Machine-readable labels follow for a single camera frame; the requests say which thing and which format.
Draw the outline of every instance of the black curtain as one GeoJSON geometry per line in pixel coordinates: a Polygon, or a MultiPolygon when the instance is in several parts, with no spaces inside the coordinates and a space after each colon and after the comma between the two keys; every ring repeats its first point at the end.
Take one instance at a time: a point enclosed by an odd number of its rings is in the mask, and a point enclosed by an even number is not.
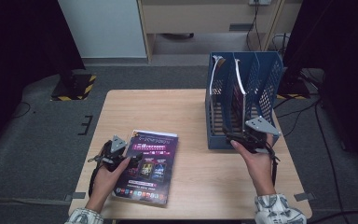
{"type": "Polygon", "coordinates": [[[0,132],[26,85],[73,69],[84,64],[57,0],[0,0],[0,132]]]}

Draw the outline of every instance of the person's left hand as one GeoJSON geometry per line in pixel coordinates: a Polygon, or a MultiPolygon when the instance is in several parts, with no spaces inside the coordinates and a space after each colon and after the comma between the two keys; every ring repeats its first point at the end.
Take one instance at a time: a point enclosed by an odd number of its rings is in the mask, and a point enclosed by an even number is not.
{"type": "Polygon", "coordinates": [[[115,186],[118,178],[127,168],[129,162],[130,158],[127,158],[126,160],[122,161],[114,172],[109,172],[105,166],[102,166],[98,170],[98,173],[95,176],[92,194],[86,204],[87,209],[90,209],[97,213],[101,213],[106,198],[112,192],[113,187],[115,186]]]}

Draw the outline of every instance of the wooden table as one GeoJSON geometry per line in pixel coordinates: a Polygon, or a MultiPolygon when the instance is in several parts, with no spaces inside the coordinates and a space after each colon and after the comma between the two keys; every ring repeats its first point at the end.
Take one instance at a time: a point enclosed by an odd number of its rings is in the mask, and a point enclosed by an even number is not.
{"type": "MultiPolygon", "coordinates": [[[[179,146],[173,167],[168,204],[157,207],[129,203],[112,197],[102,215],[113,219],[252,219],[255,188],[242,157],[234,150],[207,147],[205,90],[110,91],[92,138],[76,192],[88,192],[95,162],[87,162],[114,134],[129,141],[134,129],[177,133],[179,146]]],[[[297,202],[304,192],[288,151],[280,137],[274,147],[278,165],[276,190],[306,217],[308,201],[297,202]]],[[[69,214],[88,200],[73,199],[69,214]]]]}

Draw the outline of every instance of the person's right hand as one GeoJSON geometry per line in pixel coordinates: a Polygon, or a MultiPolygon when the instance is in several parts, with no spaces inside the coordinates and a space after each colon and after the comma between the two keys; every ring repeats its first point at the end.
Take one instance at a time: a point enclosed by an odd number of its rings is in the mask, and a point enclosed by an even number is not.
{"type": "MultiPolygon", "coordinates": [[[[267,134],[267,142],[272,146],[272,134],[267,134]]],[[[231,140],[231,145],[241,154],[255,185],[258,196],[276,194],[272,183],[272,160],[267,153],[250,153],[243,145],[231,140]]]]}

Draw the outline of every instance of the hand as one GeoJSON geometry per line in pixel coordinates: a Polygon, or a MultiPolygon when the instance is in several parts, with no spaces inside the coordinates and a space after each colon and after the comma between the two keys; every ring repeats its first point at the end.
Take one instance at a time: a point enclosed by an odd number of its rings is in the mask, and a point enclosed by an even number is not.
{"type": "Polygon", "coordinates": [[[115,184],[127,168],[130,162],[130,158],[122,161],[121,164],[114,172],[109,172],[105,166],[102,166],[94,180],[94,188],[92,189],[92,194],[89,197],[89,201],[86,204],[86,208],[97,213],[101,213],[103,210],[103,204],[106,201],[109,194],[112,192],[115,184]]]}
{"type": "MultiPolygon", "coordinates": [[[[272,134],[267,134],[267,142],[272,146],[272,134]]],[[[258,196],[276,194],[272,183],[272,160],[267,153],[250,153],[243,145],[231,140],[231,145],[241,154],[255,185],[258,196]]]]}

